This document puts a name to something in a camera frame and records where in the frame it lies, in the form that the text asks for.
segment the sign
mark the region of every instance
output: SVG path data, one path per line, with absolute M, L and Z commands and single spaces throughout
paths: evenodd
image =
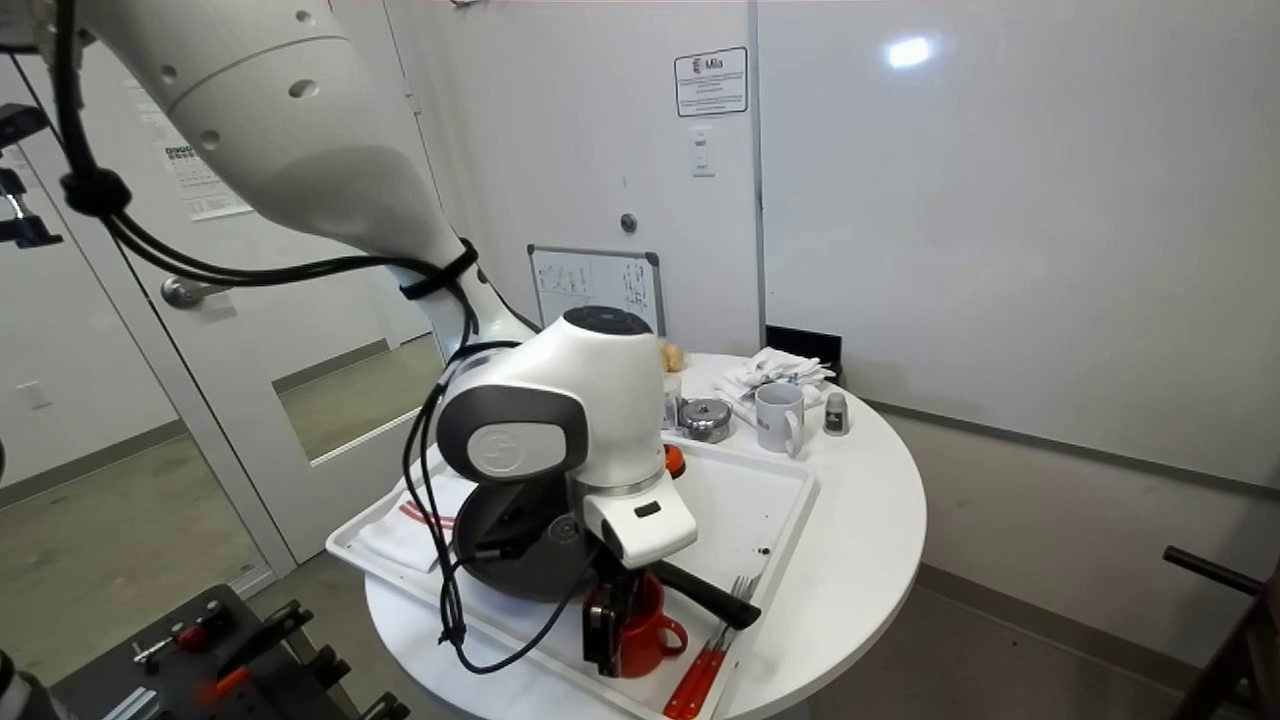
M 678 55 L 678 117 L 748 110 L 748 49 Z

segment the glass panel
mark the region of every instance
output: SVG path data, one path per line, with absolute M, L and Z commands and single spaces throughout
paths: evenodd
M 416 410 L 442 376 L 442 353 L 428 335 L 389 348 L 367 343 L 308 373 L 275 379 L 308 459 L 353 442 L 356 437 Z
M 53 682 L 269 568 L 72 244 L 0 244 L 0 307 L 0 643 Z

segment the round white table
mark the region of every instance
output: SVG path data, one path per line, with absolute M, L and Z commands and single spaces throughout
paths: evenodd
M 685 396 L 715 396 L 713 379 L 739 368 L 743 357 L 688 357 Z M 926 483 L 904 440 L 867 405 L 850 400 L 850 437 L 822 426 L 808 410 L 802 463 L 811 468 L 822 495 L 803 535 L 762 616 L 762 636 L 739 666 L 727 714 L 776 714 L 850 672 L 904 609 L 926 555 Z M 725 448 L 774 454 L 753 426 L 738 419 Z M 437 616 L 391 584 L 365 581 L 367 611 L 389 653 L 428 691 L 474 714 L 621 714 L 612 704 L 540 672 L 512 663 L 496 677 L 469 677 L 453 648 L 437 643 Z M 499 654 L 479 632 L 469 636 L 478 654 Z

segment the red handle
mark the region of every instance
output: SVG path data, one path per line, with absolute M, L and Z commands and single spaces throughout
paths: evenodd
M 705 648 L 688 672 L 682 677 L 664 714 L 673 720 L 698 720 L 698 711 L 705 706 L 715 677 L 721 677 L 725 653 L 721 648 Z

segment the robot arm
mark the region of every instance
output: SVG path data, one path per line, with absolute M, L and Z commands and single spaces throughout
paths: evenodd
M 33 0 L 0 0 L 0 37 L 22 5 Z M 33 26 L 53 26 L 53 0 L 37 0 L 37 15 Z M 81 0 L 81 26 L 124 59 L 262 215 L 437 267 L 463 250 L 330 0 Z M 530 335 L 478 267 L 461 291 L 479 338 Z M 448 291 L 420 302 L 434 330 L 461 348 L 463 307 Z M 584 529 L 625 568 L 698 535 L 659 452 L 659 348 L 636 325 L 621 311 L 564 316 L 463 373 L 437 425 L 442 454 L 461 474 L 567 470 L 584 489 Z

